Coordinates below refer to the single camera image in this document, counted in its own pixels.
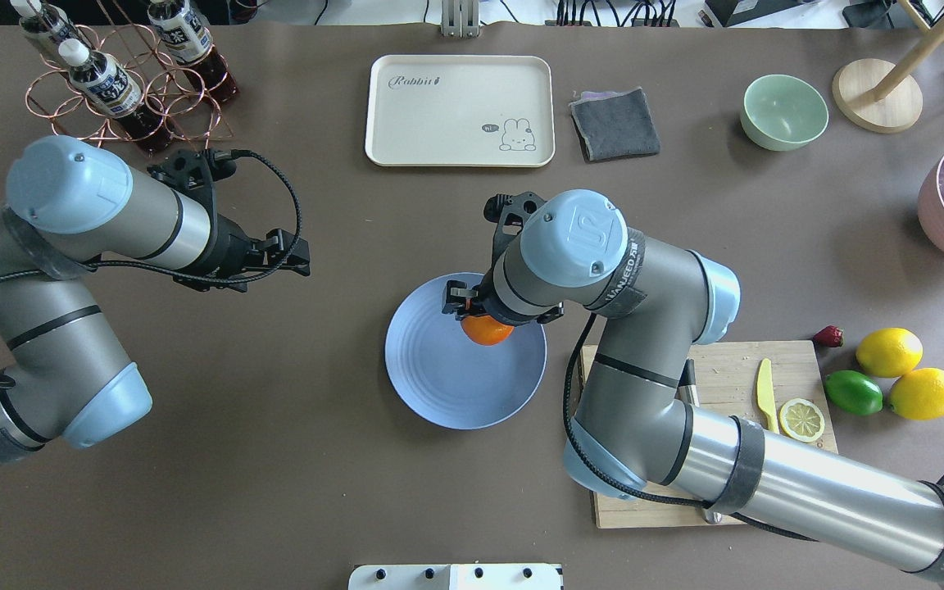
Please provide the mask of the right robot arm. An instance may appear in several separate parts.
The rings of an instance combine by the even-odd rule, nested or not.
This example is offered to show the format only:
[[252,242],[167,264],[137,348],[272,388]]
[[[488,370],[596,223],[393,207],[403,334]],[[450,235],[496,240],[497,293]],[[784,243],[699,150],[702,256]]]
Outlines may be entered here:
[[443,313],[546,324],[576,302],[606,318],[579,406],[563,407],[570,477],[593,492],[701,507],[824,542],[944,587],[944,486],[884,473],[679,400],[693,344],[737,317],[727,268],[629,228],[602,194],[498,194],[491,268],[452,281]]

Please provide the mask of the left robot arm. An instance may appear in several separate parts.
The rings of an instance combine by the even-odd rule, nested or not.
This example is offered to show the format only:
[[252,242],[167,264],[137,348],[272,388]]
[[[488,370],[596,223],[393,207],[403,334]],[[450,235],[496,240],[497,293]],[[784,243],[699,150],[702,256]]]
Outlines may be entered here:
[[101,443],[152,407],[138,366],[84,279],[139,269],[200,292],[246,291],[277,271],[310,274],[301,229],[251,238],[217,208],[215,183],[251,150],[181,149],[142,172],[82,139],[24,149],[0,206],[0,465],[55,439]]

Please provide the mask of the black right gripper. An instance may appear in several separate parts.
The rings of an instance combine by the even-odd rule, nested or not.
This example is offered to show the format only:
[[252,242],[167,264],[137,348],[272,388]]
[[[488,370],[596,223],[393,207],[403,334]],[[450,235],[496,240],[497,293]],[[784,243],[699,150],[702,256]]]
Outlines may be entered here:
[[496,290],[493,276],[484,274],[480,283],[469,287],[465,281],[449,279],[443,289],[442,313],[457,319],[491,316],[504,325],[520,326],[531,324],[550,324],[565,314],[565,305],[534,313],[521,313],[509,307]]

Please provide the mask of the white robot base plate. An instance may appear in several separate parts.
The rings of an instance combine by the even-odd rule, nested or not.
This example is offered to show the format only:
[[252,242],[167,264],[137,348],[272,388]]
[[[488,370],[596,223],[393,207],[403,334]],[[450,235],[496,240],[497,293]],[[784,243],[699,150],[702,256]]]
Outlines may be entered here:
[[548,563],[364,565],[348,589],[563,589],[562,566]]

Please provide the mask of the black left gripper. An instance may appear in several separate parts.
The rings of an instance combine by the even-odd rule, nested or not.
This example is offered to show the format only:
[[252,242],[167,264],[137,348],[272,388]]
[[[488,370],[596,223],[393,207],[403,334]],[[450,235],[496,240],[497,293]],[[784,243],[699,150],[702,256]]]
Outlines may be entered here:
[[311,262],[304,256],[286,256],[273,259],[265,266],[267,255],[297,255],[302,252],[302,239],[282,229],[275,229],[265,236],[265,253],[259,248],[259,240],[250,238],[243,229],[229,218],[217,216],[215,235],[207,240],[205,253],[192,265],[180,270],[183,274],[210,279],[233,279],[243,272],[292,271],[300,276],[311,275]]

